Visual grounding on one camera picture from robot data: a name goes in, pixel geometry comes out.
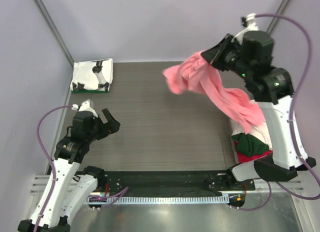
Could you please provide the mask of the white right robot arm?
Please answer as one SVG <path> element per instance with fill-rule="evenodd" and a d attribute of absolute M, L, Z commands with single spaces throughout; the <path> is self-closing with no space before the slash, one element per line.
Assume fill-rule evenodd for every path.
<path fill-rule="evenodd" d="M 244 33 L 239 42 L 227 34 L 217 45 L 201 56 L 220 71 L 232 71 L 241 77 L 245 87 L 263 112 L 272 144 L 272 154 L 228 169 L 225 183 L 236 190 L 244 181 L 263 179 L 266 182 L 288 182 L 299 171 L 316 166 L 316 159 L 307 155 L 299 132 L 291 135 L 290 114 L 294 88 L 287 70 L 273 66 L 274 40 L 264 31 Z"/>

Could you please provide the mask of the pink t shirt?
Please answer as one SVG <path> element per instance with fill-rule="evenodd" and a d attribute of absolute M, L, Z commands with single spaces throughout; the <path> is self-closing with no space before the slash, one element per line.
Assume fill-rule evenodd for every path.
<path fill-rule="evenodd" d="M 169 90 L 181 95 L 185 91 L 206 95 L 227 117 L 239 123 L 244 133 L 260 126 L 265 117 L 257 102 L 239 88 L 226 88 L 219 71 L 195 52 L 184 62 L 166 68 L 162 74 Z"/>

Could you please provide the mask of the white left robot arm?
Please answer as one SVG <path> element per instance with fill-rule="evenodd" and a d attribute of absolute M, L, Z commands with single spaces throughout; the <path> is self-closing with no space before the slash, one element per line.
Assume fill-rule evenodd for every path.
<path fill-rule="evenodd" d="M 120 123 L 107 108 L 102 110 L 103 122 L 91 107 L 81 106 L 75 113 L 66 136 L 56 145 L 50 159 L 51 174 L 37 207 L 29 219 L 20 221 L 19 232 L 68 232 L 82 203 L 93 192 L 102 191 L 107 184 L 105 171 L 95 166 L 83 170 L 75 188 L 69 192 L 85 155 L 94 141 L 119 131 Z"/>

